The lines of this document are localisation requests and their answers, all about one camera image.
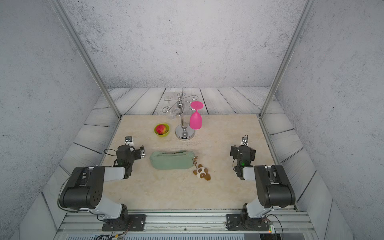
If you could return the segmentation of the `green fabric pouch bag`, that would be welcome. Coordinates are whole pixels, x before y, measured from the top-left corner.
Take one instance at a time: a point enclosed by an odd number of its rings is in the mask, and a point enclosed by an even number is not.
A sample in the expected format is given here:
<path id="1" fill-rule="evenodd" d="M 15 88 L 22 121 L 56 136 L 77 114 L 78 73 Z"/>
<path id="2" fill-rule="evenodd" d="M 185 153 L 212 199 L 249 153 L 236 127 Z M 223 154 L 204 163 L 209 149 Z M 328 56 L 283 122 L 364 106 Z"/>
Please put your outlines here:
<path id="1" fill-rule="evenodd" d="M 151 165 L 157 170 L 186 170 L 194 166 L 195 154 L 189 151 L 153 152 Z"/>

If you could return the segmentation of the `brown white plush keychain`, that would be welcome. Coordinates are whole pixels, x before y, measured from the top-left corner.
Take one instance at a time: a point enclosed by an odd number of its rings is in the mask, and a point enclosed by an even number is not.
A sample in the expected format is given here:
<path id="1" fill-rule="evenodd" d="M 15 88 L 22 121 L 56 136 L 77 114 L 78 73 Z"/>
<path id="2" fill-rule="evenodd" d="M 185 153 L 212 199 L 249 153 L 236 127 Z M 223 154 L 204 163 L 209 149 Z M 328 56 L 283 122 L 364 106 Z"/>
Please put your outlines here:
<path id="1" fill-rule="evenodd" d="M 204 179 L 206 181 L 211 180 L 211 175 L 209 173 L 209 170 L 206 167 L 204 167 L 202 164 L 198 164 L 198 157 L 193 158 L 193 164 L 196 168 L 193 171 L 193 173 L 198 179 Z"/>

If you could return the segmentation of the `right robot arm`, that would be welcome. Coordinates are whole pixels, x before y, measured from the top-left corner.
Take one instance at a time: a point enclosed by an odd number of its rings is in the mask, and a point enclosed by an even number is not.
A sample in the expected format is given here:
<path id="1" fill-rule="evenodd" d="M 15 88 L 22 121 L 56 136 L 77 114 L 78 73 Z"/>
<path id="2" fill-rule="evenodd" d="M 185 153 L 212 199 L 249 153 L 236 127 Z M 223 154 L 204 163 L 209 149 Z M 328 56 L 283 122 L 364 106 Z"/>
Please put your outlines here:
<path id="1" fill-rule="evenodd" d="M 256 184 L 257 198 L 244 204 L 240 213 L 240 224 L 244 229 L 261 229 L 268 213 L 296 202 L 295 192 L 283 166 L 252 166 L 256 150 L 246 145 L 231 146 L 230 156 L 236 161 L 233 169 L 237 177 Z"/>

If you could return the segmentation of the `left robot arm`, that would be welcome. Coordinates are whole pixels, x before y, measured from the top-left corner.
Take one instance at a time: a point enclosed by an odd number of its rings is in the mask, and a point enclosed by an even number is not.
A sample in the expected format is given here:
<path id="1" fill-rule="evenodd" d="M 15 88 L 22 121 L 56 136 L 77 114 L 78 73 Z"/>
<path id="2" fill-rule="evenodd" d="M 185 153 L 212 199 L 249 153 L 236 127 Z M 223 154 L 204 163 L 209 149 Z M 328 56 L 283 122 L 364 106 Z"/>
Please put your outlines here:
<path id="1" fill-rule="evenodd" d="M 127 207 L 103 195 L 104 183 L 128 179 L 136 160 L 144 158 L 145 147 L 119 146 L 113 166 L 76 167 L 62 186 L 58 206 L 67 212 L 90 212 L 101 216 L 102 231 L 126 231 L 135 221 Z"/>

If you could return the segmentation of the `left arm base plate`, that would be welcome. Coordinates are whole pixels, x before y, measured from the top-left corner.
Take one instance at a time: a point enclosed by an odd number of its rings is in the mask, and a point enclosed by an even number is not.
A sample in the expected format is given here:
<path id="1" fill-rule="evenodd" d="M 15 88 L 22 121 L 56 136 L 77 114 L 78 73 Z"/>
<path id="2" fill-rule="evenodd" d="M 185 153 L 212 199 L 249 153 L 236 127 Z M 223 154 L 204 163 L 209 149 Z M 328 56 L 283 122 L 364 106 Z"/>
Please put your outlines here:
<path id="1" fill-rule="evenodd" d="M 103 220 L 102 232 L 142 232 L 145 228 L 147 215 L 123 214 L 113 220 Z"/>

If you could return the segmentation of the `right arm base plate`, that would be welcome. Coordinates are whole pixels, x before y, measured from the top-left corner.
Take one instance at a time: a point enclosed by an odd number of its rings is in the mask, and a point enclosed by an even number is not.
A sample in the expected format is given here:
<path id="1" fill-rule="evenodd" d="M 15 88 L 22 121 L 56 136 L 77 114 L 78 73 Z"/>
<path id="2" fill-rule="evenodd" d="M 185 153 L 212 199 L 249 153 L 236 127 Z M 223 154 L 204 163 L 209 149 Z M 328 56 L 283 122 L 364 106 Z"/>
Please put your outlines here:
<path id="1" fill-rule="evenodd" d="M 226 215 L 226 229 L 229 231 L 269 231 L 268 221 L 252 219 L 241 214 Z"/>

